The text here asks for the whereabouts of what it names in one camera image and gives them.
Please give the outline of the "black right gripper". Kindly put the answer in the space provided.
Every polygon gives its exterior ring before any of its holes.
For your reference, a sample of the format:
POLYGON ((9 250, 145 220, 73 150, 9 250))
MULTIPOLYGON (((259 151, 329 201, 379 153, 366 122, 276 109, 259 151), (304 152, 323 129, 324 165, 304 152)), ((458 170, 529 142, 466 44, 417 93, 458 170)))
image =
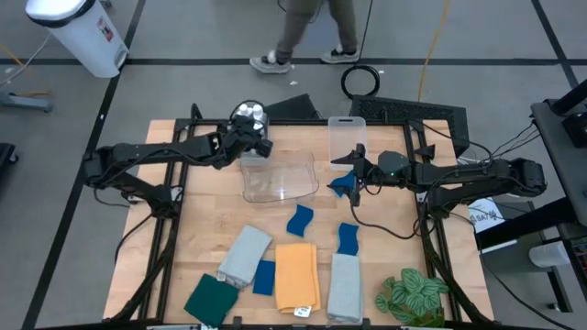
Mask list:
POLYGON ((338 197, 347 196, 352 206, 360 205, 360 190, 369 185, 404 188, 410 173, 410 160, 396 151, 384 151, 376 164, 366 158, 365 147, 358 144, 348 155, 330 161, 332 167, 353 167, 356 184, 330 183, 327 187, 338 197))

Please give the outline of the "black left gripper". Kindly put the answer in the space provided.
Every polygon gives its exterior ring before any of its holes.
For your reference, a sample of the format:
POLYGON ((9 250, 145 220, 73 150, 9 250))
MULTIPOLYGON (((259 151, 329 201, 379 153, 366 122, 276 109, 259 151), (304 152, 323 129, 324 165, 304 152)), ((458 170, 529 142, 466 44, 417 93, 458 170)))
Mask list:
POLYGON ((268 160, 261 166, 269 163, 273 143, 269 137, 263 137, 261 133, 256 131, 253 124, 253 119, 242 115, 228 120, 227 132, 222 141, 226 165, 232 164, 236 160, 240 162, 241 154, 250 149, 257 149, 261 156, 268 160))

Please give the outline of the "light grey waffle towel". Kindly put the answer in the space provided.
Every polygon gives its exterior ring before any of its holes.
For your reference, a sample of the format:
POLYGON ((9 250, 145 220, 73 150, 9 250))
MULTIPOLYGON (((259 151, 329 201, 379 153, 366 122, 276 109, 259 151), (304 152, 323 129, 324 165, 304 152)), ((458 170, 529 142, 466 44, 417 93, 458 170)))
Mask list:
POLYGON ((362 322, 363 295, 360 259, 357 256, 332 255, 327 317, 339 323, 362 322))
POLYGON ((245 225, 218 267, 216 278, 239 290, 249 286, 271 241, 269 234, 245 225))

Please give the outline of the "dark green cloth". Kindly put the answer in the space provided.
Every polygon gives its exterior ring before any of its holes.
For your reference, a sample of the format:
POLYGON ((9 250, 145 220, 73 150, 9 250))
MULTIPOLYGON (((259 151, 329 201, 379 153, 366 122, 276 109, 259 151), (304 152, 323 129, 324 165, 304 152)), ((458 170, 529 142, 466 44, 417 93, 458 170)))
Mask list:
POLYGON ((238 294, 238 288, 204 274, 190 295, 184 310, 203 325, 219 327, 236 303, 238 294))

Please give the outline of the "clear narrow plastic bin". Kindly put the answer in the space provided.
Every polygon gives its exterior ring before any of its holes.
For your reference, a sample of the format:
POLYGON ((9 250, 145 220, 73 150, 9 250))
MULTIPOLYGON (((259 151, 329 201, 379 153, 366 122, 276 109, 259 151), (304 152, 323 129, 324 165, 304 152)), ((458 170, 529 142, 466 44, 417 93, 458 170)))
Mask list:
MULTIPOLYGON (((245 100, 245 101, 241 102, 240 104, 238 104, 235 107, 235 109, 233 110, 233 112, 230 115, 230 119, 233 119, 235 116, 237 116, 236 115, 236 112, 238 110, 238 107, 241 104, 246 104, 251 109, 251 116, 247 116, 247 117, 253 119, 254 120, 254 123, 256 121, 256 119, 252 115, 252 107, 254 105, 261 105, 263 107, 263 111, 265 113, 264 105, 261 102, 256 101, 256 100, 245 100)), ((258 130, 256 130, 256 131, 258 131, 259 133, 261 133, 261 135, 264 138, 266 138, 268 136, 268 128, 269 128, 269 118, 268 118, 268 115, 265 113, 264 118, 262 120, 260 120, 260 121, 262 121, 265 124, 265 131, 264 132, 260 132, 258 130)), ((242 166, 246 166, 246 167, 249 167, 249 166, 261 166, 261 165, 265 164, 267 161, 268 160, 266 158, 263 158, 261 156, 260 152, 257 149, 255 149, 255 148, 252 148, 252 149, 250 149, 248 151, 243 152, 241 154, 241 157, 240 157, 241 165, 242 166)))

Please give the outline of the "frosted plastic bin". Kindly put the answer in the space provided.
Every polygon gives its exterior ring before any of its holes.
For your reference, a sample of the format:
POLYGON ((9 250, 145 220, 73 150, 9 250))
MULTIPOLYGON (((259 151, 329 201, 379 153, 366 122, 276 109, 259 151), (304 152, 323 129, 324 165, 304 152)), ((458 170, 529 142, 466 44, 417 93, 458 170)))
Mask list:
POLYGON ((361 143, 368 147, 366 121, 360 116, 331 116, 328 125, 329 168, 351 171, 352 165, 335 164, 334 160, 348 156, 361 143))

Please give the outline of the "black wedge-shaped box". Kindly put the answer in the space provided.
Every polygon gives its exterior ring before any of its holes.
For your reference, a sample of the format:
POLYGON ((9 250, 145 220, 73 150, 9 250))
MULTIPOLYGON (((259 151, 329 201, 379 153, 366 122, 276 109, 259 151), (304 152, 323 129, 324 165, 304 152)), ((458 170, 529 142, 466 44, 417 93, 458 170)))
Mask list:
POLYGON ((267 105, 264 110, 270 120, 309 120, 321 118, 321 115, 316 110, 307 93, 267 105))

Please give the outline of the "orange folded towel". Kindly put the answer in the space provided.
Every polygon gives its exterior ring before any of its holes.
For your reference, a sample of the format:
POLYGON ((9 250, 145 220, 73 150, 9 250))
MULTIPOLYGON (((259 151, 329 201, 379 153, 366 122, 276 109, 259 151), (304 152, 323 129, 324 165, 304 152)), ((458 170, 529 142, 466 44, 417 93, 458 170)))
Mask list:
POLYGON ((293 314, 302 307, 309 307, 311 312, 319 311, 316 246, 310 243, 277 245, 275 265, 274 294, 279 312, 293 314))

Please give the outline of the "person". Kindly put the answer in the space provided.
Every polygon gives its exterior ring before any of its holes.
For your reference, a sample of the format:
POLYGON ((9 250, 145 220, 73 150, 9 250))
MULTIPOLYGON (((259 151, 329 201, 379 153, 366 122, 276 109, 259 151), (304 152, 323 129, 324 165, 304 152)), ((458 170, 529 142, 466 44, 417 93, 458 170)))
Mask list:
MULTIPOLYGON (((254 57, 249 65, 264 74, 284 74, 292 67, 294 49, 301 41, 310 20, 321 7, 321 0, 288 0, 283 33, 275 49, 254 57)), ((327 64, 355 63, 359 60, 356 16, 352 0, 326 0, 338 28, 338 44, 323 54, 327 64)))

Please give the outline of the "striped-leaf potted plant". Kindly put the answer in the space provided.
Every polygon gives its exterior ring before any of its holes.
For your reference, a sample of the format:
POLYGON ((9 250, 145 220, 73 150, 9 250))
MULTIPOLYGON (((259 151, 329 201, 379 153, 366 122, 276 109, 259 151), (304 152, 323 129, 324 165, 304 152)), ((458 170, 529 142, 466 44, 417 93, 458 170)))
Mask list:
POLYGON ((449 292, 440 278, 425 278, 417 269, 402 269, 401 279, 389 277, 374 298, 376 308, 403 325, 439 328, 445 325, 440 296, 449 292))

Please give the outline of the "white trash can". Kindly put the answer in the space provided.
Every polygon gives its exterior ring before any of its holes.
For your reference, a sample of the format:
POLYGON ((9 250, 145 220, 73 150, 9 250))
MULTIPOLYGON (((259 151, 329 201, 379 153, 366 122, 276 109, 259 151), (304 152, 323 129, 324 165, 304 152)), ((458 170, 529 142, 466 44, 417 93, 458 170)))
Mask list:
POLYGON ((129 49, 106 10, 111 0, 28 0, 25 12, 93 76, 118 76, 129 49))

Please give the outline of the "grey stand foot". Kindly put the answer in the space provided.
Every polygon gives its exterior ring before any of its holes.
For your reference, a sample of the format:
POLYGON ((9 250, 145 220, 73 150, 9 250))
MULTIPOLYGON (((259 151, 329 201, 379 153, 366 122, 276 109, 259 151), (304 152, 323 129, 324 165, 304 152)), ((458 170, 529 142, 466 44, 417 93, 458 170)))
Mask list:
POLYGON ((8 107, 29 108, 44 113, 50 113, 53 105, 50 99, 35 98, 30 96, 17 96, 13 93, 0 92, 0 105, 8 107))

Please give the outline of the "black side desk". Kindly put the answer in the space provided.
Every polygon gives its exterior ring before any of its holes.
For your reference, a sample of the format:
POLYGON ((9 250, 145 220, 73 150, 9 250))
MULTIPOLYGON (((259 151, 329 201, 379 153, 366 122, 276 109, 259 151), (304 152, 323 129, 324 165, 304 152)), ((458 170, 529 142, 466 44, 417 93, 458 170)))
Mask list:
POLYGON ((572 116, 587 124, 587 79, 560 99, 545 99, 530 105, 560 184, 578 222, 587 227, 587 147, 576 147, 563 122, 572 116))

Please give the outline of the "black caster base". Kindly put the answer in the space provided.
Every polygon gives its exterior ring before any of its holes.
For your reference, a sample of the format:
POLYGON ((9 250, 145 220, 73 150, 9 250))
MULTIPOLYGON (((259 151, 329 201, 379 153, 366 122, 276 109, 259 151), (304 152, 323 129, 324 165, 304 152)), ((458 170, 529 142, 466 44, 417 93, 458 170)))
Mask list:
POLYGON ((16 146, 9 143, 0 143, 0 167, 12 165, 19 161, 16 146))

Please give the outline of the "black metal table frame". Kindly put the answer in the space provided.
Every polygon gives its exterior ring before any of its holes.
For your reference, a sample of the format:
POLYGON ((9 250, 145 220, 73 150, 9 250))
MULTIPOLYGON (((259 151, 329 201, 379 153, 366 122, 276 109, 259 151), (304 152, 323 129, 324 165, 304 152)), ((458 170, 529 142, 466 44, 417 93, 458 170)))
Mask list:
MULTIPOLYGON (((338 249, 338 227, 343 222, 357 223, 349 210, 348 198, 337 198, 326 187, 335 178, 345 175, 342 171, 329 168, 327 121, 323 120, 324 124, 308 120, 290 122, 275 125, 271 121, 270 139, 274 143, 272 154, 307 151, 315 156, 319 189, 298 202, 315 211, 313 220, 305 230, 305 237, 286 232, 286 223, 295 213, 295 200, 283 203, 245 201, 237 162, 223 170, 190 167, 187 170, 182 218, 179 221, 172 267, 154 281, 146 318, 158 316, 160 292, 165 288, 161 276, 168 275, 170 280, 167 283, 167 295, 163 294, 161 300, 165 304, 159 309, 163 311, 163 314, 159 314, 162 315, 160 319, 166 323, 198 323, 196 318, 184 310, 189 296, 205 273, 216 275, 219 264, 227 256, 242 227, 254 226, 272 237, 271 245, 262 259, 275 260, 276 245, 304 242, 316 245, 321 309, 312 312, 306 319, 295 317, 292 313, 280 313, 275 294, 254 294, 250 285, 240 292, 225 323, 232 323, 234 316, 242 318, 243 326, 329 323, 327 301, 331 259, 338 249)), ((367 138, 368 157, 372 162, 385 150, 407 151, 403 126, 367 126, 367 138)), ((416 219, 415 196, 407 190, 394 188, 383 188, 376 196, 363 191, 360 207, 355 212, 363 222, 386 226, 398 235, 407 236, 411 234, 416 219)), ((145 278, 154 231, 159 224, 163 224, 163 227, 159 226, 161 240, 159 245, 155 243, 155 251, 163 250, 170 221, 157 223, 152 218, 131 235, 120 249, 105 303, 104 318, 118 313, 145 278)), ((444 222, 444 230, 455 280, 480 312, 493 320, 493 309, 472 227, 463 219, 452 216, 444 222)), ((419 269, 426 274, 427 259, 421 239, 415 236, 410 240, 401 240, 380 229, 361 226, 358 240, 364 317, 370 319, 371 325, 399 324, 392 315, 379 312, 374 298, 383 291, 382 283, 386 278, 400 278, 404 268, 419 269)))

